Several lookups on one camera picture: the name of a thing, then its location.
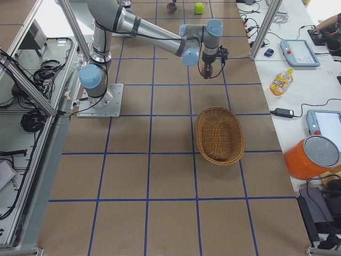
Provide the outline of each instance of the floor tile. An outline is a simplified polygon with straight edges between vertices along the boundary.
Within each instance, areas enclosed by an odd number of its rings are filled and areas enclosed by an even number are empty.
[[[183,19],[183,4],[177,3],[176,11],[174,13],[168,13],[166,6],[168,3],[158,3],[156,18],[158,19]]]
[[[225,85],[194,85],[191,86],[191,94],[194,115],[213,106],[229,108]]]
[[[203,255],[256,255],[245,200],[200,201],[199,208]]]
[[[245,197],[239,163],[219,166],[196,155],[200,198]]]
[[[229,51],[229,59],[246,58],[250,55],[250,46],[242,37],[222,37],[220,44]]]
[[[124,38],[112,37],[110,44],[110,53],[112,58],[120,58]]]
[[[240,36],[248,42],[242,19],[221,19],[221,22],[223,23],[223,36]]]
[[[281,152],[245,153],[241,163],[249,197],[295,196]]]
[[[195,202],[150,202],[147,255],[198,256]]]
[[[249,204],[259,255],[306,255],[310,243],[296,199],[251,200]]]
[[[148,155],[107,155],[101,198],[145,198]]]
[[[154,84],[188,84],[187,66],[178,60],[155,60]]]
[[[281,150],[270,115],[238,116],[243,131],[245,151]]]
[[[149,116],[124,116],[112,121],[108,152],[147,153]]]
[[[153,60],[121,60],[118,83],[151,84]]]
[[[138,38],[124,40],[122,58],[153,58],[154,46]]]
[[[50,199],[96,199],[103,157],[62,155]]]
[[[152,155],[150,198],[195,198],[193,155]]]
[[[142,19],[155,19],[156,17],[156,3],[134,3],[132,10],[135,15]]]
[[[151,85],[126,85],[121,115],[150,115]]]
[[[212,18],[211,8],[209,2],[201,2],[204,5],[204,12],[202,14],[196,14],[194,12],[195,3],[187,4],[185,3],[185,18]]]
[[[215,18],[239,18],[240,13],[236,3],[211,3],[213,17]]]
[[[269,113],[261,85],[229,85],[231,111],[236,114]]]
[[[109,122],[109,118],[72,117],[63,152],[104,152]]]
[[[116,83],[117,68],[118,68],[119,60],[111,60],[110,67],[108,68],[108,83],[114,84]]]
[[[192,152],[190,117],[153,117],[151,151]]]
[[[94,202],[49,203],[37,247],[44,255],[87,255]]]
[[[7,52],[11,47],[12,42],[14,41],[17,33],[19,32],[21,25],[8,25],[8,26],[0,26],[0,48],[1,50]]]
[[[194,152],[199,152],[198,144],[197,144],[197,121],[198,117],[192,117],[192,125],[193,125],[193,133],[194,133]]]
[[[23,24],[37,0],[2,0],[1,24]]]
[[[145,202],[99,203],[91,256],[143,255]]]
[[[154,86],[153,115],[189,115],[188,86]]]
[[[228,84],[260,83],[255,63],[249,59],[227,60],[224,73]]]
[[[199,60],[199,68],[201,69],[201,65],[203,64],[201,58]],[[212,64],[213,67],[213,73],[212,73],[212,77],[218,75],[219,71],[222,69],[221,66],[221,62],[220,60],[216,60],[215,62],[213,62]],[[212,79],[204,79],[198,70],[198,66],[194,65],[192,67],[189,67],[189,73],[190,73],[190,84],[224,84],[224,76],[223,76],[223,72],[221,72],[216,78],[212,78]]]

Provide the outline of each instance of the white table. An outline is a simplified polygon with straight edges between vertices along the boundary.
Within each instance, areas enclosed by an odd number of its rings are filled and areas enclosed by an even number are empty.
[[[301,0],[283,0],[283,4],[289,12],[288,22],[281,25],[276,23],[271,24],[271,32],[277,34],[281,38],[296,39],[298,36],[298,29],[301,26],[312,25],[314,23]],[[261,25],[267,12],[265,0],[261,1],[260,5],[261,8],[259,11],[261,13],[246,14],[248,18],[255,19],[259,25]],[[255,4],[252,6],[238,4],[238,7],[239,9],[247,11],[255,10],[257,6]],[[248,21],[249,26],[254,26],[254,24],[253,21]],[[328,52],[325,46],[315,46],[313,44],[307,33],[308,29],[310,29],[310,27],[301,29],[298,39],[307,40],[315,53]],[[263,85],[269,110],[286,108],[294,110],[295,115],[300,115],[302,103],[315,105],[324,104],[330,98],[341,99],[341,85],[336,78],[336,76],[340,75],[341,63],[334,62],[330,55],[318,56],[321,63],[319,67],[294,68],[294,82],[289,90],[280,97],[274,96],[269,90],[269,85],[276,74],[287,70],[290,65],[286,62],[280,48],[281,39],[272,34],[267,34],[266,38],[270,41],[270,44],[260,49],[255,64]],[[270,58],[264,56],[264,52],[268,48],[272,48],[275,51],[274,55]],[[303,116],[301,118],[288,119],[272,115],[272,120],[283,152],[309,136],[306,122],[306,112],[308,109],[340,110],[341,101],[330,101],[328,105],[324,107],[303,106]],[[297,180],[293,177],[291,177],[291,181],[293,183],[294,191],[298,195],[298,191],[305,188],[305,181]]]

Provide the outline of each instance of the electronic device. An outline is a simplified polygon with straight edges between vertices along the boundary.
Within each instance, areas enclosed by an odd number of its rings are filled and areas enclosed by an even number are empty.
[[[330,139],[341,151],[341,111],[310,109],[307,123],[310,134]]]
[[[318,67],[320,65],[306,40],[283,39],[280,46],[284,57],[292,67]]]
[[[45,50],[46,35],[36,20],[33,21],[29,30],[27,31],[19,50],[36,50],[37,54],[41,56]]]
[[[314,29],[309,29],[307,30],[311,40],[313,41],[314,45],[316,46],[324,46],[326,45],[326,39],[324,36],[321,34],[320,31],[316,31]]]

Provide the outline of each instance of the power adapter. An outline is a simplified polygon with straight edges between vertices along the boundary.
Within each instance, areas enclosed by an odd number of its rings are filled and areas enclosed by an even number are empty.
[[[294,111],[290,109],[285,109],[285,108],[276,108],[273,111],[270,111],[272,115],[275,116],[280,116],[280,117],[285,117],[285,118],[293,118],[295,117]]]

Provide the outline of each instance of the metal base plate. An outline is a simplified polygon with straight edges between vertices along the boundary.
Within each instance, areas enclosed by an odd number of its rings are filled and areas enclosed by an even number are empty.
[[[108,90],[112,92],[113,100],[111,103],[103,108],[90,108],[88,110],[88,107],[90,107],[89,101],[81,101],[79,105],[79,111],[82,111],[77,114],[78,117],[93,117],[93,118],[99,118],[99,117],[119,117],[119,113],[121,111],[121,103],[122,103],[122,96],[123,96],[123,84],[110,84],[108,85]],[[82,98],[86,98],[87,93],[84,90]]]

